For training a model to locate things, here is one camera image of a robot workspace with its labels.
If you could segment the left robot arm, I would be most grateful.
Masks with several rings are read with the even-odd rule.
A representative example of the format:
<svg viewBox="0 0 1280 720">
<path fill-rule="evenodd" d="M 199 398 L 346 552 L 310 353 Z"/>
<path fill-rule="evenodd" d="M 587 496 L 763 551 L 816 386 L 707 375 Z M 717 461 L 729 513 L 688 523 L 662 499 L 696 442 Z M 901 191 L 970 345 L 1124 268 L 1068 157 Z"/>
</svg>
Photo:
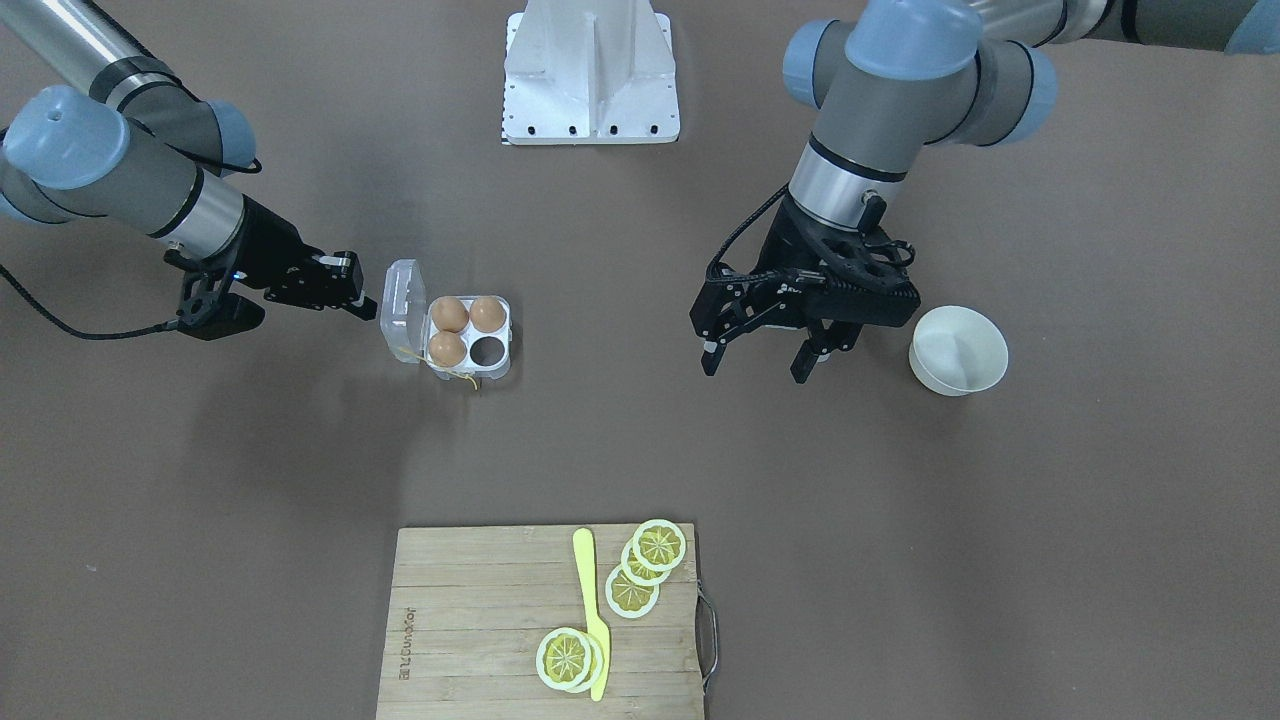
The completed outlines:
<svg viewBox="0 0 1280 720">
<path fill-rule="evenodd" d="M 805 331 L 803 383 L 868 325 L 901 327 L 920 296 L 914 247 L 882 219 L 920 150 L 1033 135 L 1053 110 L 1050 44 L 1080 38 L 1228 55 L 1277 51 L 1275 1 L 870 1 L 855 20 L 814 20 L 790 40 L 783 82 L 818 117 L 755 266 L 710 260 L 690 319 L 716 374 L 762 327 Z"/>
</svg>

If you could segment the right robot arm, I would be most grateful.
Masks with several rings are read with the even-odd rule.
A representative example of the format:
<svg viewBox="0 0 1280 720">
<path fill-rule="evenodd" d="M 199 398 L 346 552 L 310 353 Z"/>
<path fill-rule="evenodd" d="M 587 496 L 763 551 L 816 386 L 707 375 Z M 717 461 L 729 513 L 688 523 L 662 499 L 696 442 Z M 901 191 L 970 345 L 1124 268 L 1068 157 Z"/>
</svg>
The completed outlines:
<svg viewBox="0 0 1280 720">
<path fill-rule="evenodd" d="M 250 123 L 205 101 L 91 1 L 5 1 L 1 18 L 61 77 L 3 131 L 3 211 L 36 225 L 110 218 L 165 247 L 183 274 L 173 319 L 141 334 L 220 340 L 252 331 L 269 302 L 369 322 L 358 256 L 307 245 L 230 184 L 262 169 Z"/>
</svg>

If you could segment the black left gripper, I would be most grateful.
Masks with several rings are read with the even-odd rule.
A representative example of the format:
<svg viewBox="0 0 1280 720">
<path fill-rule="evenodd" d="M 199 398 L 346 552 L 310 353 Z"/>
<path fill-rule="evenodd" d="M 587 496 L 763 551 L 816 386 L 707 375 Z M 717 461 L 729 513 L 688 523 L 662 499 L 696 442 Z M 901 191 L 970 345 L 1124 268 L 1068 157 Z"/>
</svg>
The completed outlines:
<svg viewBox="0 0 1280 720">
<path fill-rule="evenodd" d="M 733 268 L 728 251 L 765 214 L 772 219 L 754 266 Z M 808 333 L 790 365 L 797 384 L 832 352 L 852 350 L 865 322 L 850 310 L 867 292 L 829 261 L 845 254 L 840 245 L 850 238 L 805 215 L 787 192 L 772 193 L 751 211 L 712 255 L 689 313 L 703 342 L 703 373 L 713 377 L 730 342 L 764 327 Z"/>
</svg>

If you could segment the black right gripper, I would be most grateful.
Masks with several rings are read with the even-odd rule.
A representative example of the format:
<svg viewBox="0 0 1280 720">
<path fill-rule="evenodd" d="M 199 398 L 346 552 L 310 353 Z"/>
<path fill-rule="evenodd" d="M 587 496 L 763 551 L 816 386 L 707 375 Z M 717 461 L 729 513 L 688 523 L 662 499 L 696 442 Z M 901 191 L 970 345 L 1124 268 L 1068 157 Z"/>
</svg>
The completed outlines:
<svg viewBox="0 0 1280 720">
<path fill-rule="evenodd" d="M 364 273 L 353 251 L 326 252 L 302 241 L 297 228 L 253 199 L 243 213 L 230 249 L 234 272 L 264 297 L 291 306 L 335 306 L 361 322 L 378 316 L 378 301 L 364 296 Z"/>
</svg>

